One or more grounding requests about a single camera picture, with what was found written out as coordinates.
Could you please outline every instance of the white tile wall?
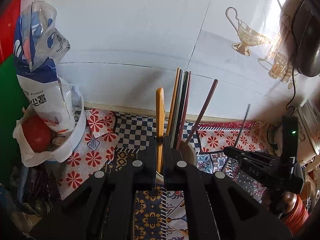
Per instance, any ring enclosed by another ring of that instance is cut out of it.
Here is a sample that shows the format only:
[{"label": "white tile wall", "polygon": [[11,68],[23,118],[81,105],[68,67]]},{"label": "white tile wall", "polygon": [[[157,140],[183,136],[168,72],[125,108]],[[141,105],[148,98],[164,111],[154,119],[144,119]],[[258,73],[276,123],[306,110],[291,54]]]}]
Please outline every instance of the white tile wall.
[{"label": "white tile wall", "polygon": [[[281,7],[297,0],[45,1],[71,44],[58,73],[80,86],[86,102],[154,110],[155,91],[164,87],[169,111],[177,67],[192,72],[188,114],[200,112],[213,78],[219,84],[206,116],[242,119],[251,103],[250,120],[270,121],[293,95],[257,62],[270,44],[250,47],[249,57],[231,47],[240,40],[225,12],[235,7],[239,20],[274,39],[280,15],[295,10]],[[229,16],[237,27],[233,10]],[[296,83],[296,105],[319,89],[319,77],[298,75]]]},{"label": "white tile wall", "polygon": [[186,68],[210,0],[45,0],[70,41],[63,62]]},{"label": "white tile wall", "polygon": [[155,110],[156,89],[164,87],[165,110],[170,111],[175,71],[110,63],[60,63],[57,73],[79,85],[85,102],[109,106]]}]

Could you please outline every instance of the green cutting board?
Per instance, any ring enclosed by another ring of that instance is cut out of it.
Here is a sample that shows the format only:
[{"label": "green cutting board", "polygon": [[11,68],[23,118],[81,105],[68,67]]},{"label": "green cutting board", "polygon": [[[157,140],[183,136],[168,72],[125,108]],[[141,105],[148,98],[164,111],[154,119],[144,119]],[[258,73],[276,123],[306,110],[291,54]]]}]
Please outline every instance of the green cutting board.
[{"label": "green cutting board", "polygon": [[0,64],[0,183],[6,186],[13,166],[21,164],[19,145],[12,133],[16,120],[23,116],[22,108],[28,105],[10,55]]}]

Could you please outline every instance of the black wire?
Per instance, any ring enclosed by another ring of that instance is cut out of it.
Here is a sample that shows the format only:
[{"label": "black wire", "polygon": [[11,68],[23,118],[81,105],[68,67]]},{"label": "black wire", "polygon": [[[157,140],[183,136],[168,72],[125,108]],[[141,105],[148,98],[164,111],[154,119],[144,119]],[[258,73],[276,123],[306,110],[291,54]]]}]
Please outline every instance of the black wire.
[{"label": "black wire", "polygon": [[276,150],[278,150],[278,145],[276,143],[269,142],[269,129],[271,126],[273,126],[275,129],[279,128],[280,126],[275,127],[273,124],[270,124],[267,128],[267,142],[276,151]]},{"label": "black wire", "polygon": [[289,104],[292,103],[292,101],[294,100],[294,98],[295,98],[295,96],[296,96],[296,85],[295,85],[294,76],[293,76],[293,74],[294,74],[294,66],[293,66],[293,64],[292,64],[292,57],[293,57],[293,55],[297,55],[297,50],[298,50],[298,43],[297,43],[296,36],[294,35],[294,32],[293,32],[293,25],[294,25],[294,22],[295,22],[295,20],[296,20],[296,16],[297,16],[299,10],[301,9],[301,7],[302,7],[302,5],[303,5],[303,2],[304,2],[304,0],[301,0],[299,6],[297,7],[296,11],[295,11],[294,14],[293,14],[292,21],[291,21],[291,33],[292,33],[293,40],[294,40],[294,43],[295,43],[296,47],[295,47],[295,50],[292,52],[292,54],[291,54],[291,56],[290,56],[290,58],[289,58],[289,60],[288,60],[288,67],[289,67],[289,64],[290,64],[290,63],[291,63],[291,65],[292,65],[293,96],[292,96],[291,100],[287,103],[287,105],[285,106],[285,109],[286,109],[286,110],[292,109],[292,113],[291,113],[290,115],[292,115],[292,114],[294,113],[295,108],[294,108],[294,106],[289,106]]}]

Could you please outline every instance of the red tomato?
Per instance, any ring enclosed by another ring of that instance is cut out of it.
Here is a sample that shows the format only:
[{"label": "red tomato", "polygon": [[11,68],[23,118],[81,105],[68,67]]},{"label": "red tomato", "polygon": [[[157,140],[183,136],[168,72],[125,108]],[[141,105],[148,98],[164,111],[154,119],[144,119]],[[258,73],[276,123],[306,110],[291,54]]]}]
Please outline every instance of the red tomato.
[{"label": "red tomato", "polygon": [[37,114],[23,122],[22,130],[31,149],[36,153],[45,151],[51,143],[51,130]]}]

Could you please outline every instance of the brown chopstick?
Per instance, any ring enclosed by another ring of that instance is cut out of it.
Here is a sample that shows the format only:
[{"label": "brown chopstick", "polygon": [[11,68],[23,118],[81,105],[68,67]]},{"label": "brown chopstick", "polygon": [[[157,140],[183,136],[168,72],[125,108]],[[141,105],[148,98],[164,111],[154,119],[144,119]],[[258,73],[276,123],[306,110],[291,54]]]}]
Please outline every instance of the brown chopstick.
[{"label": "brown chopstick", "polygon": [[172,124],[173,109],[174,109],[174,103],[175,103],[175,99],[176,99],[178,79],[179,79],[179,70],[180,69],[178,68],[177,69],[177,74],[176,74],[176,81],[174,82],[174,88],[173,88],[173,94],[172,94],[171,106],[170,106],[170,113],[169,113],[169,120],[168,120],[168,124],[167,124],[167,130],[165,132],[165,134],[167,136],[169,135],[170,127],[171,127],[171,124]]},{"label": "brown chopstick", "polygon": [[182,133],[183,133],[184,122],[186,120],[186,114],[187,114],[187,108],[188,108],[188,99],[189,99],[189,90],[190,90],[190,78],[191,78],[191,71],[189,71],[186,99],[184,101],[182,119],[181,119],[180,130],[179,130],[179,135],[178,135],[178,142],[177,142],[177,148],[176,148],[177,150],[179,150],[179,147],[180,147],[180,142],[181,142],[181,137],[182,137]]},{"label": "brown chopstick", "polygon": [[210,103],[210,100],[211,100],[211,98],[212,98],[213,92],[215,91],[215,89],[216,89],[216,87],[217,87],[217,84],[218,84],[218,80],[215,79],[215,80],[213,81],[213,83],[212,83],[212,86],[211,86],[211,88],[210,88],[209,94],[208,94],[208,96],[207,96],[207,98],[206,98],[206,100],[205,100],[205,102],[204,102],[204,104],[203,104],[203,106],[202,106],[202,109],[201,109],[201,111],[200,111],[200,113],[199,113],[199,116],[198,116],[195,124],[193,125],[193,127],[192,127],[192,129],[191,129],[191,132],[189,133],[189,136],[188,136],[188,138],[187,138],[187,140],[186,140],[185,146],[187,146],[187,144],[188,144],[189,141],[191,140],[193,134],[195,133],[196,129],[198,128],[198,125],[199,125],[199,123],[200,123],[200,121],[201,121],[201,119],[202,119],[202,117],[203,117],[203,115],[204,115],[205,110],[207,109],[207,107],[208,107],[208,105],[209,105],[209,103]]}]

